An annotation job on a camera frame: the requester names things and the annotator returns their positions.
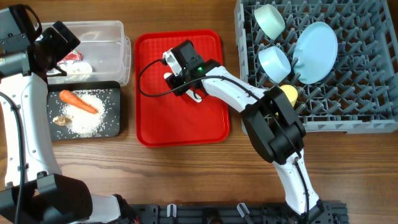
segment orange carrot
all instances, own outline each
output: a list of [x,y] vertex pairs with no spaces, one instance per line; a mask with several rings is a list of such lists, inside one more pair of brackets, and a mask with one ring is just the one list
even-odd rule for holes
[[76,106],[77,108],[85,110],[89,113],[96,114],[98,112],[94,107],[83,102],[83,100],[81,100],[79,97],[77,97],[71,91],[62,90],[60,93],[60,99],[66,103]]

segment white cup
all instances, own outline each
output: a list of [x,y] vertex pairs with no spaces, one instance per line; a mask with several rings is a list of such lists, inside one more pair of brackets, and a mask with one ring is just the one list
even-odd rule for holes
[[275,46],[260,51],[259,61],[268,77],[276,83],[280,83],[292,71],[285,53]]
[[285,29],[284,18],[271,4],[266,4],[254,10],[254,17],[262,31],[273,40]]

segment wooden table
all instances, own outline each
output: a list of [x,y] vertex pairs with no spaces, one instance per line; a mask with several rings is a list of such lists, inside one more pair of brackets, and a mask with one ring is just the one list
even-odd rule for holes
[[[29,3],[42,22],[120,20],[132,42],[149,32],[213,29],[223,41],[226,68],[239,75],[235,0],[1,0],[0,8],[16,2]],[[274,166],[252,148],[238,113],[231,110],[231,133],[221,143],[148,149],[136,139],[134,82],[123,88],[123,103],[128,121],[119,137],[53,144],[63,174],[84,181],[91,193],[117,193],[129,203],[161,205],[284,202]],[[0,180],[4,183],[3,118],[0,127]],[[309,133],[305,145],[308,173],[323,200],[347,203],[351,223],[398,223],[398,133]]]

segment clear plastic bin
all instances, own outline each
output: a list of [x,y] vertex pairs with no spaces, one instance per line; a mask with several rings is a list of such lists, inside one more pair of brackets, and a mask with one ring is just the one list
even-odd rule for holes
[[[44,23],[43,30],[52,27]],[[93,67],[92,73],[69,73],[66,77],[49,78],[49,84],[117,81],[127,85],[131,69],[131,43],[124,35],[120,21],[64,22],[81,44],[75,49],[83,61]]]

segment gray dish rack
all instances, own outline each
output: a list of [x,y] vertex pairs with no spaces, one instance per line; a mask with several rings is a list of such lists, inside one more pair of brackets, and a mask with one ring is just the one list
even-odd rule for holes
[[[286,28],[270,40],[253,11],[272,4]],[[347,133],[390,133],[398,129],[398,43],[385,0],[238,0],[234,10],[240,78],[254,86],[289,84],[298,90],[295,111],[305,129]],[[258,52],[270,46],[293,62],[298,37],[314,22],[326,22],[336,33],[338,56],[325,80],[311,85],[292,73],[272,83]]]

